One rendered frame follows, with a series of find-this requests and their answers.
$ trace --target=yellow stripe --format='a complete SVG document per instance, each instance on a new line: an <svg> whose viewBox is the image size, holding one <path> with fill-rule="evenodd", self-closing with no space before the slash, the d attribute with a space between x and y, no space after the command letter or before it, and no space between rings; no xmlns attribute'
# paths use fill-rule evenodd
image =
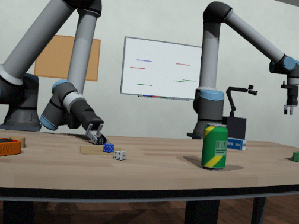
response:
<svg viewBox="0 0 299 224"><path fill-rule="evenodd" d="M205 166L212 168L223 156L214 156L210 161L208 161Z"/></svg>
<svg viewBox="0 0 299 224"><path fill-rule="evenodd" d="M209 126L209 127L207 127L207 128L205 129L204 133L203 133L203 138L205 138L206 135L208 135L208 133L209 133L210 131L212 131L214 128L215 128L215 127L213 127L213 126Z"/></svg>

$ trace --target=table leg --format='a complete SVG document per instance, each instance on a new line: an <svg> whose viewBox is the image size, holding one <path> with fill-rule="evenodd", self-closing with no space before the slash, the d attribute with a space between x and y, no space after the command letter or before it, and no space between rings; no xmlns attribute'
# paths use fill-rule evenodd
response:
<svg viewBox="0 0 299 224"><path fill-rule="evenodd" d="M266 197L255 197L252 209L252 224L263 223L263 212L265 209Z"/></svg>
<svg viewBox="0 0 299 224"><path fill-rule="evenodd" d="M185 224L217 224L219 200L187 201Z"/></svg>
<svg viewBox="0 0 299 224"><path fill-rule="evenodd" d="M33 202L3 201L3 224L33 224Z"/></svg>

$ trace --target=white die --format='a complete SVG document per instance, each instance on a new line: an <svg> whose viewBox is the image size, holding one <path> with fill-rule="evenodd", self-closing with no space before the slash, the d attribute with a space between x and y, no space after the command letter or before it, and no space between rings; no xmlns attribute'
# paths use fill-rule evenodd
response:
<svg viewBox="0 0 299 224"><path fill-rule="evenodd" d="M114 159L125 160L126 159L126 151L125 150L116 150L114 152Z"/></svg>

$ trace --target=blue box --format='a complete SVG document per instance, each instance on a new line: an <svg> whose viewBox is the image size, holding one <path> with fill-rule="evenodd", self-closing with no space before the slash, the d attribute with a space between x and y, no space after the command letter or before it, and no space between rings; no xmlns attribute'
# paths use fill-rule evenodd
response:
<svg viewBox="0 0 299 224"><path fill-rule="evenodd" d="M114 152L114 144L104 143L103 152Z"/></svg>
<svg viewBox="0 0 299 224"><path fill-rule="evenodd" d="M246 150L246 140L229 137L227 140L227 148Z"/></svg>

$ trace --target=orange toolbox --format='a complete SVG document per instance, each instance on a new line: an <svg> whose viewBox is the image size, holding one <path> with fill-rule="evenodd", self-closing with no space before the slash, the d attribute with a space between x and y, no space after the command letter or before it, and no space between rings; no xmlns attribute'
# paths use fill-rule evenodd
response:
<svg viewBox="0 0 299 224"><path fill-rule="evenodd" d="M0 156L21 153L21 141L13 139L0 139Z"/></svg>

